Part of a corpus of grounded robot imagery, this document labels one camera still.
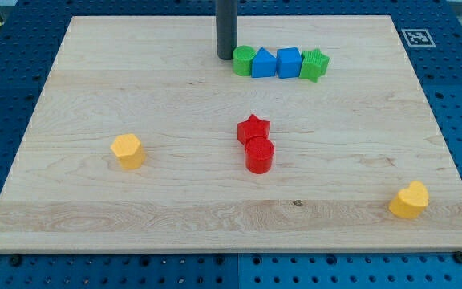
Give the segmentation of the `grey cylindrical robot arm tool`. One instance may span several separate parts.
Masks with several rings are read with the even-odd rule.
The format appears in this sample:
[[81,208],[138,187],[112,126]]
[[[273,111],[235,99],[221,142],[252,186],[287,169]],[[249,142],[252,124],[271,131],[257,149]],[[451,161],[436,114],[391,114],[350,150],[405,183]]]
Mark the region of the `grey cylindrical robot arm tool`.
[[217,56],[231,60],[237,47],[237,0],[216,0],[215,16]]

